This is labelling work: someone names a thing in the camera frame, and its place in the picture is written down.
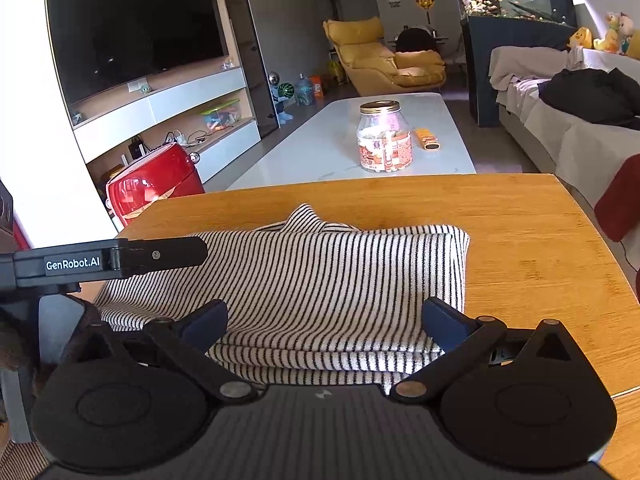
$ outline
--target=aquarium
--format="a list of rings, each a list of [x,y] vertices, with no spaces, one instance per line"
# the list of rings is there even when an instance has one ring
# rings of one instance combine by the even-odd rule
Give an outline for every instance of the aquarium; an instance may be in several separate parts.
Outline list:
[[[495,16],[577,27],[573,0],[460,0],[462,17]]]

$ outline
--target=black chair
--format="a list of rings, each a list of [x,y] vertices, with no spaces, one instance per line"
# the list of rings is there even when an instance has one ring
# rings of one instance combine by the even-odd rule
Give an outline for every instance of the black chair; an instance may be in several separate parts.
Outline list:
[[[400,33],[396,41],[396,52],[420,52],[421,50],[438,52],[436,39],[428,30],[414,27],[406,28]]]

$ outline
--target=sofa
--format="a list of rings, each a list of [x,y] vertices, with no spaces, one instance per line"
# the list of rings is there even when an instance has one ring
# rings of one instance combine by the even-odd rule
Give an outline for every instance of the sofa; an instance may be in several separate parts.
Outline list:
[[[433,50],[391,52],[380,39],[380,18],[361,22],[324,22],[347,76],[361,96],[424,92],[446,80],[445,64]]]
[[[502,46],[489,81],[500,122],[543,173],[553,173],[599,231],[638,295],[640,132],[592,124],[542,102],[538,84],[564,69],[618,68],[640,82],[640,61],[577,47],[570,52]]]

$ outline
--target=black tv screen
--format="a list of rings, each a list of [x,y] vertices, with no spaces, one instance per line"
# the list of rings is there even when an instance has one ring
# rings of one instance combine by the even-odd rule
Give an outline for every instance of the black tv screen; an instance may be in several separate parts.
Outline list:
[[[216,0],[47,0],[71,105],[113,86],[227,54]]]

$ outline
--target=wall socket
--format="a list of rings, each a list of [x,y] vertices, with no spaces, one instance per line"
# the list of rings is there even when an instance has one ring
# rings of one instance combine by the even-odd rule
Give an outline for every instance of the wall socket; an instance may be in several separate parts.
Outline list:
[[[143,77],[141,79],[136,79],[135,81],[131,81],[130,83],[127,83],[127,86],[129,87],[129,93],[137,92],[143,86],[148,86],[148,85],[149,83],[146,81],[146,77]]]

